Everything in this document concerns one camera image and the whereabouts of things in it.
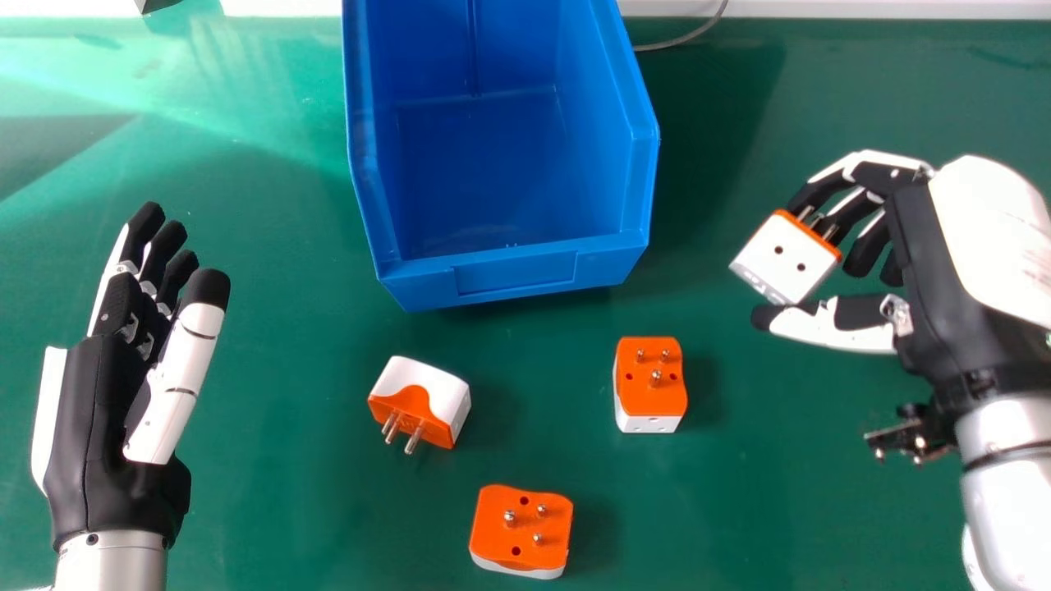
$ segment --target blue storage container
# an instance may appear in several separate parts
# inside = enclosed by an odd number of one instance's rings
[[[345,0],[350,164],[406,310],[616,285],[657,119],[616,0]]]

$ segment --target gray cable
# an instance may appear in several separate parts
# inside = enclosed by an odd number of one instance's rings
[[[722,4],[719,5],[719,9],[716,11],[715,15],[712,15],[710,19],[704,21],[704,24],[695,28],[694,30],[691,30],[685,35],[676,37],[675,39],[668,39],[667,41],[660,41],[658,43],[646,43],[645,45],[635,45],[633,49],[635,49],[635,53],[637,54],[641,54],[643,52],[657,52],[660,49],[667,49],[668,47],[675,47],[676,45],[682,45],[687,41],[697,39],[701,35],[707,33],[709,28],[715,26],[716,23],[718,23],[722,19],[722,14],[726,12],[727,4],[729,4],[729,0],[723,0]]]

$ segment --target orange plastic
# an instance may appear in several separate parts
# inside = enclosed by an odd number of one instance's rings
[[[774,212],[774,215],[775,216],[781,216],[785,220],[788,220],[789,222],[791,222],[797,228],[803,230],[803,233],[809,236],[810,238],[813,239],[815,242],[817,242],[818,244],[822,245],[825,248],[825,250],[828,250],[829,252],[831,252],[832,256],[836,257],[837,261],[842,261],[843,260],[843,252],[840,252],[839,248],[832,246],[827,241],[825,241],[825,239],[823,239],[820,236],[818,236],[818,232],[813,231],[812,228],[810,228],[809,226],[807,226],[803,222],[800,222],[799,218],[797,218],[796,216],[792,216],[791,212],[789,212],[788,210],[786,210],[786,209],[778,209],[777,211]]]
[[[398,413],[397,425],[394,427],[404,433],[416,431],[420,424],[424,431],[419,439],[431,445],[453,448],[453,430],[449,424],[431,412],[431,395],[427,388],[418,385],[406,386],[392,396],[369,396],[369,410],[380,425],[386,424],[392,412]]]
[[[642,350],[642,360],[638,351]],[[666,360],[661,352],[667,351]],[[682,376],[682,347],[674,337],[624,337],[617,343],[616,381],[620,406],[632,416],[682,416],[686,413],[686,384]],[[653,373],[660,371],[654,384]]]
[[[504,518],[507,511],[514,512],[513,521]],[[469,548],[475,556],[511,570],[565,568],[572,524],[573,503],[561,494],[489,485],[478,493]],[[540,535],[539,542],[534,534]]]

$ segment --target bin floor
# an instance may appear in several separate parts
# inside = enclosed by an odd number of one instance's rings
[[[403,103],[403,257],[602,233],[551,86]]]

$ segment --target robotic hand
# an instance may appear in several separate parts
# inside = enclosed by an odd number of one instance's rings
[[[44,353],[32,468],[51,511],[56,590],[165,587],[190,501],[172,451],[230,293],[226,274],[180,250],[186,238],[146,203],[117,239],[87,338]]]
[[[838,192],[846,197],[819,210]],[[844,259],[839,245],[871,216]],[[807,298],[842,262],[905,295]],[[881,462],[959,450],[964,559],[981,591],[1051,589],[1051,219],[1040,193],[996,162],[940,170],[863,150],[811,178],[730,264],[771,305],[753,324],[825,347],[897,353],[932,388],[902,424],[865,435]]]

